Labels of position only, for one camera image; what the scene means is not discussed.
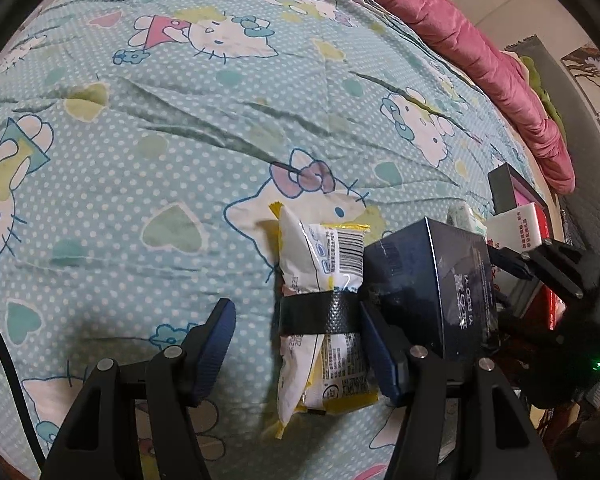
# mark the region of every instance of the metal screw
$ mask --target metal screw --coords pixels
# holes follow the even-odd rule
[[[424,348],[424,346],[414,345],[409,350],[410,354],[417,359],[424,359],[427,355],[429,355],[429,351]]]
[[[113,367],[113,359],[109,359],[108,357],[105,357],[104,359],[101,359],[100,361],[98,361],[98,370],[100,370],[101,372],[106,372],[107,370],[111,370],[112,367]]]
[[[478,366],[487,372],[491,372],[492,370],[495,370],[496,363],[488,357],[483,357],[478,361]]]
[[[175,359],[176,357],[180,357],[181,354],[182,348],[178,345],[167,346],[167,348],[164,349],[164,356],[168,359]]]

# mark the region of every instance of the blue polka dot bed sheet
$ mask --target blue polka dot bed sheet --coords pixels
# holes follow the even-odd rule
[[[56,0],[0,60],[0,330],[43,449],[99,359],[148,359],[228,297],[191,410],[212,477],[380,478],[404,414],[382,400],[269,431],[269,205],[370,243],[461,201],[489,216],[505,160],[533,181],[489,99],[373,0]],[[0,453],[39,475],[1,366]]]

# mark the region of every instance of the wall picture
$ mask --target wall picture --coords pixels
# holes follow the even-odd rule
[[[562,58],[589,103],[600,113],[600,51],[593,43],[586,43]]]

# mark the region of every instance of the white and yellow plastic package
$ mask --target white and yellow plastic package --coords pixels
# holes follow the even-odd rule
[[[280,223],[280,269],[284,296],[346,290],[362,284],[364,235],[368,226],[302,224],[282,204],[272,205]],[[366,380],[360,334],[281,336],[278,428],[295,412],[345,413],[378,400]]]

